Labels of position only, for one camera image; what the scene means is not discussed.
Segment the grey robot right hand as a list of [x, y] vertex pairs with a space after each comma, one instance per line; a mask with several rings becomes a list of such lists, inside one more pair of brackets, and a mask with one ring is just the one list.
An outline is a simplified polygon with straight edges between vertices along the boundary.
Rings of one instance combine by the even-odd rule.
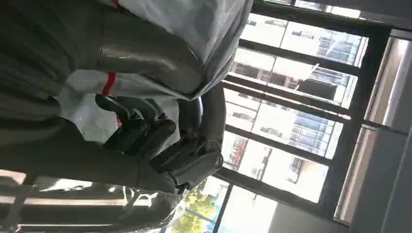
[[125, 151], [86, 141], [75, 124], [60, 117], [57, 96], [80, 69], [137, 72], [174, 93], [211, 96], [224, 108], [218, 79], [186, 42], [139, 17], [73, 2], [54, 11], [43, 2], [12, 1], [0, 11], [0, 166], [6, 170], [121, 184], [174, 193], [190, 189], [222, 167], [217, 148], [224, 119], [199, 126], [179, 150], [154, 155], [172, 129], [165, 120], [157, 132], [140, 135]]

